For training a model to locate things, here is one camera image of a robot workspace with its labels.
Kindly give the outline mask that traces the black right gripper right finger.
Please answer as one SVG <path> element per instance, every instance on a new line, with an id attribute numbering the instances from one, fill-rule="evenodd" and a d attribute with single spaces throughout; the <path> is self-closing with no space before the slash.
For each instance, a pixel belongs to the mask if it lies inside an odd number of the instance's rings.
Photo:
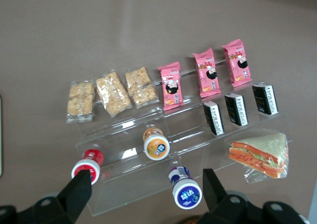
<path id="1" fill-rule="evenodd" d="M 261 208 L 238 194 L 228 194 L 211 168 L 203 170 L 203 195 L 209 209 L 199 224 L 305 224 L 291 206 L 269 201 Z"/>

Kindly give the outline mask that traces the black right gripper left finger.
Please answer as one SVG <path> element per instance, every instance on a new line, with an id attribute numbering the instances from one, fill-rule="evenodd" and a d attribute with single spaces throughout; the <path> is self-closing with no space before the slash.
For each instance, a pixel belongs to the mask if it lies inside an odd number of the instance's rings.
<path id="1" fill-rule="evenodd" d="M 2 224 L 73 224 L 92 196 L 89 170 L 79 171 L 57 196 L 45 197 L 17 212 L 12 205 L 0 207 Z"/>

